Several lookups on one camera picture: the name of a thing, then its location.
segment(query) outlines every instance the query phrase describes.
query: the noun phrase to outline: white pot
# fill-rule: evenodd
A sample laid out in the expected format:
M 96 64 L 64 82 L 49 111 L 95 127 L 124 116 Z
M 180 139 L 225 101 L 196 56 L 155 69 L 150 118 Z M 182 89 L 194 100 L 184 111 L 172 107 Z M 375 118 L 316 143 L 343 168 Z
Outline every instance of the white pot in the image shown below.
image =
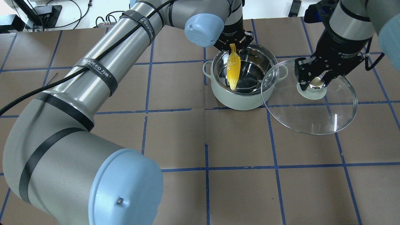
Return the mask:
M 256 46 L 255 44 L 251 44 L 249 46 L 249 48 L 255 48 L 255 47 L 260 47 L 260 46 Z M 229 108 L 232 109 L 236 109 L 236 110 L 251 110 L 254 108 L 257 108 L 261 105 L 264 104 L 263 98 L 264 100 L 267 100 L 275 87 L 275 84 L 284 80 L 287 75 L 288 75 L 288 70 L 286 67 L 282 67 L 285 72 L 283 74 L 285 74 L 284 77 L 279 78 L 279 72 L 276 71 L 274 73 L 274 76 L 276 76 L 276 78 L 274 78 L 268 85 L 267 88 L 263 88 L 263 93 L 261 96 L 261 91 L 258 92 L 258 94 L 242 94 L 242 93 L 238 93 L 238 92 L 234 92 L 232 90 L 230 90 L 230 88 L 226 87 L 220 80 L 218 79 L 218 76 L 215 75 L 214 71 L 216 70 L 217 66 L 214 65 L 214 62 L 218 61 L 218 60 L 222 60 L 221 58 L 221 54 L 217 54 L 216 58 L 213 61 L 207 61 L 204 63 L 203 65 L 203 73 L 204 75 L 206 75 L 208 78 L 210 78 L 211 80 L 211 89 L 212 92 L 214 93 L 215 97 L 224 105 L 226 105 Z M 271 60 L 272 66 L 276 64 L 276 59 L 275 57 L 273 57 L 273 60 Z M 211 74 L 208 74 L 206 72 L 206 66 L 207 65 L 211 65 Z

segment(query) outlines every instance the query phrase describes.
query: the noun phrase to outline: blue joint cap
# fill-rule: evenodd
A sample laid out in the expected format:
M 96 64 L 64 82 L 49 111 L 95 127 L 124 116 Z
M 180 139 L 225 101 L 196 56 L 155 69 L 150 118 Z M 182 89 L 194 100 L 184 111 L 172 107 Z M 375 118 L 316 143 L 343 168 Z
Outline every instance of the blue joint cap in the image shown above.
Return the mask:
M 379 45 L 393 67 L 400 71 L 400 14 L 389 20 L 379 32 Z
M 185 35 L 200 47 L 211 47 L 220 37 L 224 25 L 224 21 L 214 14 L 197 14 L 186 22 Z

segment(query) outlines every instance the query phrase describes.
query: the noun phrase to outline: tiled surface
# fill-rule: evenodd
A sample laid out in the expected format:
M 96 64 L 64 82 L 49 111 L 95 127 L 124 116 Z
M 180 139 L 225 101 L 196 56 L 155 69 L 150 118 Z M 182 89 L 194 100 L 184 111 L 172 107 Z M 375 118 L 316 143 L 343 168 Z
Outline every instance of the tiled surface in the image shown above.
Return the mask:
M 286 224 L 358 224 L 343 168 L 279 170 Z
M 397 225 L 400 166 L 349 167 L 363 224 Z
M 3 69 L 48 68 L 59 36 L 60 31 L 19 33 Z
M 282 224 L 274 170 L 210 171 L 209 179 L 210 224 Z
M 315 48 L 323 27 L 304 26 Z M 247 20 L 244 27 L 279 61 L 311 54 L 300 18 Z M 62 79 L 69 69 L 55 66 L 75 63 L 95 42 L 92 35 L 98 40 L 102 31 L 69 32 L 18 34 L 8 57 L 14 37 L 0 35 L 0 60 L 6 59 L 0 105 Z M 366 72 L 361 65 L 349 74 L 360 102 L 350 126 L 337 135 L 315 137 L 282 126 L 265 108 L 239 112 L 219 103 L 201 72 L 216 49 L 204 54 L 183 31 L 169 27 L 152 47 L 95 116 L 93 133 L 160 165 L 164 194 L 154 224 L 400 223 L 400 76 L 387 58 L 376 70 Z M 376 51 L 373 45 L 373 60 Z M 28 102 L 0 117 L 1 149 Z M 304 113 L 310 109 L 303 108 Z M 1 169 L 2 224 L 57 224 L 14 194 L 6 198 L 7 190 Z
M 164 192 L 154 225 L 207 224 L 205 172 L 164 173 Z

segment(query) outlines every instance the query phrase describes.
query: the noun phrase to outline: light blue cap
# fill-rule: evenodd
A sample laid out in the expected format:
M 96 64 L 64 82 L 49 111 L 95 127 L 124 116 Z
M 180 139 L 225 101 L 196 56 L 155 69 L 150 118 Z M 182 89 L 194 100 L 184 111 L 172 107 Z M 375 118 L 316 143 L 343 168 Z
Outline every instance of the light blue cap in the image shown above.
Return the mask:
M 192 43 L 200 47 L 211 47 L 224 30 L 224 21 L 214 14 L 202 13 L 188 19 L 185 35 Z
M 382 27 L 379 32 L 379 45 L 393 67 L 400 71 L 400 14 Z
M 132 149 L 111 154 L 90 191 L 90 225 L 151 225 L 161 202 L 159 166 Z

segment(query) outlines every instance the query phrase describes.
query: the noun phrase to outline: robotic arm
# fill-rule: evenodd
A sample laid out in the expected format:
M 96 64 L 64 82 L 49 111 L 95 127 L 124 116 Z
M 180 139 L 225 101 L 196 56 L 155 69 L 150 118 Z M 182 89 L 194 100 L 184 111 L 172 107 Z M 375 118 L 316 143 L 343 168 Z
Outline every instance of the robotic arm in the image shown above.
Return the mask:
M 324 0 L 317 6 L 326 30 L 314 55 L 296 62 L 302 88 L 322 88 L 347 75 L 363 61 L 360 51 L 374 29 L 400 70 L 399 1 L 342 0 L 330 15 L 335 3 Z M 162 194 L 160 168 L 132 149 L 91 134 L 94 116 L 164 25 L 184 29 L 188 39 L 202 47 L 246 48 L 253 35 L 243 30 L 243 4 L 138 1 L 64 83 L 41 92 L 21 113 L 3 155 L 11 190 L 60 225 L 152 224 Z

